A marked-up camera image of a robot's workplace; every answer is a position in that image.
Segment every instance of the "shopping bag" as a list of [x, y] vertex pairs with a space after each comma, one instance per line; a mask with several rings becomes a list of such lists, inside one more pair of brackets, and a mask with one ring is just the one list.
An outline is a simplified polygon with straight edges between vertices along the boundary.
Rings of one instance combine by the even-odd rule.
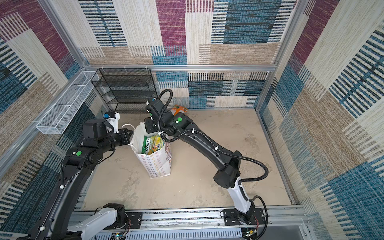
[[169, 142], [166, 142], [160, 150], [157, 150], [151, 155], [141, 153], [144, 136], [150, 137], [155, 134], [158, 134], [158, 132], [148, 134], [144, 123], [141, 122], [139, 126], [134, 129], [132, 141], [129, 143], [136, 157], [147, 170], [150, 178], [168, 176], [172, 162]]

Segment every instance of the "yellow package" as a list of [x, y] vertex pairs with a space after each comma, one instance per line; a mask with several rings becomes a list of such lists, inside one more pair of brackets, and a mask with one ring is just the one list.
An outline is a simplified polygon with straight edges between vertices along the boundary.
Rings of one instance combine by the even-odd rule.
[[151, 155], [164, 146], [164, 140], [158, 134], [147, 137], [144, 136], [141, 153]]

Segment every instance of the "concrete floor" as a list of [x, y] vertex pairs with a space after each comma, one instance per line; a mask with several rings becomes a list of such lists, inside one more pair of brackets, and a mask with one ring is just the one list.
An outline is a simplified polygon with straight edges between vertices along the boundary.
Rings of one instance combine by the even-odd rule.
[[[290, 205], [254, 110], [189, 111], [187, 115], [223, 147], [238, 150], [268, 167], [266, 179], [243, 183], [249, 197], [257, 194], [267, 205]], [[137, 126], [146, 117], [147, 114], [121, 114], [119, 126]], [[108, 202], [124, 204], [126, 209], [233, 206], [227, 190], [214, 182], [217, 170], [207, 158], [181, 140], [171, 144], [171, 151], [171, 174], [150, 179], [130, 146], [116, 148], [115, 154], [97, 167], [83, 210], [94, 210]], [[263, 169], [243, 160], [240, 172], [242, 178], [256, 177], [262, 175]]]

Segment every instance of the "white mesh basket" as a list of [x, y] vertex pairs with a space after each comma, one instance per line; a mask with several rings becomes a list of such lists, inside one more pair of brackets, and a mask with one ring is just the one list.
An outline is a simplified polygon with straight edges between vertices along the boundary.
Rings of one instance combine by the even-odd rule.
[[63, 134], [88, 94], [93, 89], [92, 81], [99, 80], [94, 71], [83, 71], [43, 116], [37, 129], [43, 134]]

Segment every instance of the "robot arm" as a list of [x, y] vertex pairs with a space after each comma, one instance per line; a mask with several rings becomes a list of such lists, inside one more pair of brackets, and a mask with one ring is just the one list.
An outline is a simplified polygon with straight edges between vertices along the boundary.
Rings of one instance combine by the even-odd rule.
[[83, 136], [67, 151], [60, 177], [41, 217], [28, 232], [28, 237], [21, 239], [87, 240], [107, 226], [121, 227], [126, 224], [124, 205], [107, 204], [98, 214], [86, 220], [88, 226], [80, 224], [68, 229], [81, 190], [96, 165], [103, 161], [103, 153], [127, 145], [133, 134], [126, 128], [117, 129], [115, 120], [115, 126], [105, 119], [91, 119], [83, 124]]
[[[170, 98], [164, 105], [160, 101], [160, 97], [167, 91], [170, 92]], [[232, 152], [220, 146], [202, 132], [192, 119], [184, 113], [173, 115], [171, 111], [166, 111], [171, 99], [172, 91], [166, 89], [159, 95], [159, 99], [148, 100], [146, 110], [150, 117], [145, 119], [147, 133], [159, 131], [162, 139], [166, 142], [174, 142], [180, 139], [207, 157], [217, 168], [214, 181], [221, 187], [226, 188], [233, 199], [238, 221], [249, 224], [253, 219], [254, 199], [250, 200], [248, 198], [242, 182], [253, 182], [266, 178], [268, 168], [257, 160], [242, 156], [238, 151]], [[168, 136], [173, 136], [173, 138], [168, 139], [165, 133]], [[239, 171], [241, 159], [260, 165], [265, 171], [264, 174], [257, 178], [241, 179]]]

